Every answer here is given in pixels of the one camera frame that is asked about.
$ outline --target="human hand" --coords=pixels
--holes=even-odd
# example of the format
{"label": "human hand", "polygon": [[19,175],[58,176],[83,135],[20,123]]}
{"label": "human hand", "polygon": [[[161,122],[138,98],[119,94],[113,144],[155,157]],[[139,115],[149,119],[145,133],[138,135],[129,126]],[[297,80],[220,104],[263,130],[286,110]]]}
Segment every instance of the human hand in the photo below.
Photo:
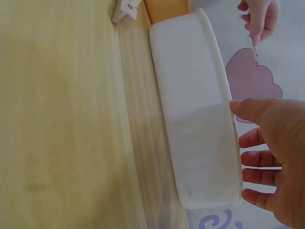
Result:
{"label": "human hand", "polygon": [[305,228],[305,102],[247,99],[232,101],[230,107],[235,115],[259,125],[239,138],[240,147],[267,144],[270,149],[242,154],[244,166],[273,168],[246,168],[243,180],[276,187],[274,194],[245,189],[243,198],[273,212],[289,227]]}
{"label": "human hand", "polygon": [[247,23],[245,29],[250,32],[253,44],[273,34],[280,12],[278,0],[242,0],[238,9],[250,11],[241,18]]}

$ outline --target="white clip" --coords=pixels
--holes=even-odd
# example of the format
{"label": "white clip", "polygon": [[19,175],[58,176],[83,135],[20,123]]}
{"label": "white clip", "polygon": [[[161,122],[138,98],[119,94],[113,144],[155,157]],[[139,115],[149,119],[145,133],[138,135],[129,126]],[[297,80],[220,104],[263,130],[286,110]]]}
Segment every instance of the white clip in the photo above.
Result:
{"label": "white clip", "polygon": [[138,0],[117,0],[115,3],[112,22],[130,27],[137,21]]}
{"label": "white clip", "polygon": [[248,38],[249,38],[249,44],[251,46],[251,50],[254,52],[254,59],[256,62],[259,62],[259,55],[257,53],[257,47],[255,44],[252,43],[251,37],[249,36]]}

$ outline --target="finger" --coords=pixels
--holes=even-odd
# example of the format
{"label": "finger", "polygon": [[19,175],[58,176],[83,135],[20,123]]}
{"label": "finger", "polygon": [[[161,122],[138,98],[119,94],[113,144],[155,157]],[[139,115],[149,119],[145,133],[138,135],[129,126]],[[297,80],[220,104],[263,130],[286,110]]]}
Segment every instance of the finger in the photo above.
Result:
{"label": "finger", "polygon": [[243,169],[243,181],[253,184],[277,186],[280,181],[281,170],[278,169]]}
{"label": "finger", "polygon": [[244,28],[249,31],[250,30],[250,23],[247,23],[246,25],[244,25]]}
{"label": "finger", "polygon": [[241,135],[239,137],[239,146],[241,148],[249,148],[253,146],[260,146],[265,144],[261,129],[258,127],[256,129],[250,130],[249,132]]}
{"label": "finger", "polygon": [[261,40],[264,40],[267,37],[271,36],[275,31],[275,28],[278,23],[279,12],[280,12],[280,5],[278,1],[273,1],[267,10],[267,14],[265,18],[265,26],[261,34]]}
{"label": "finger", "polygon": [[263,115],[277,102],[278,99],[246,99],[242,102],[232,100],[230,108],[241,119],[260,125]]}
{"label": "finger", "polygon": [[253,204],[264,210],[272,211],[272,201],[274,194],[261,193],[251,189],[243,190],[243,198],[250,204]]}
{"label": "finger", "polygon": [[249,10],[251,13],[250,36],[254,44],[257,44],[261,39],[267,9],[268,6],[260,4],[259,1],[251,1],[249,3]]}
{"label": "finger", "polygon": [[247,23],[250,22],[250,15],[249,14],[240,15],[240,18],[243,19]]}
{"label": "finger", "polygon": [[247,151],[241,155],[242,164],[251,167],[281,167],[270,150]]}
{"label": "finger", "polygon": [[244,1],[244,0],[242,0],[241,1],[241,3],[238,5],[238,7],[237,7],[240,11],[247,11],[248,10],[248,8],[249,8],[249,6],[248,6],[248,4]]}

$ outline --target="orange object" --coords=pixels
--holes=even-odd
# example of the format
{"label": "orange object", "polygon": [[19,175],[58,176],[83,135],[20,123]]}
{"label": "orange object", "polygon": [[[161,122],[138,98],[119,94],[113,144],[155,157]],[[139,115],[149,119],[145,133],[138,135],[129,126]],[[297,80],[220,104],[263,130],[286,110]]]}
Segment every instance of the orange object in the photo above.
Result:
{"label": "orange object", "polygon": [[152,24],[190,13],[188,0],[145,0]]}

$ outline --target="light wooden surface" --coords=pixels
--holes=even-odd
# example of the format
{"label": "light wooden surface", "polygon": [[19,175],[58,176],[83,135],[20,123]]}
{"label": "light wooden surface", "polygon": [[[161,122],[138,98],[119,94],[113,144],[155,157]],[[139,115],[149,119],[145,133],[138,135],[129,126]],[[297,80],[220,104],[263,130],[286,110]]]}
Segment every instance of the light wooden surface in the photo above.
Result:
{"label": "light wooden surface", "polygon": [[0,0],[0,228],[186,229],[142,4]]}

